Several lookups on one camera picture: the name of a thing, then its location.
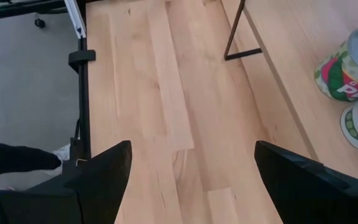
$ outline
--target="white sneaker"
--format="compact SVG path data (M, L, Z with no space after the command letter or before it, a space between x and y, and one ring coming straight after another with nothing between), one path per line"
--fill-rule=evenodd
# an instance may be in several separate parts
M70 160L70 144L63 146L52 153L55 154L61 161Z

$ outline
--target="person's leg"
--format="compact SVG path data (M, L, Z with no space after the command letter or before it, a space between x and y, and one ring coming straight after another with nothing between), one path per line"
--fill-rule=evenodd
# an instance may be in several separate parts
M26 190L41 184L60 175L62 164L53 153L0 143L0 190Z

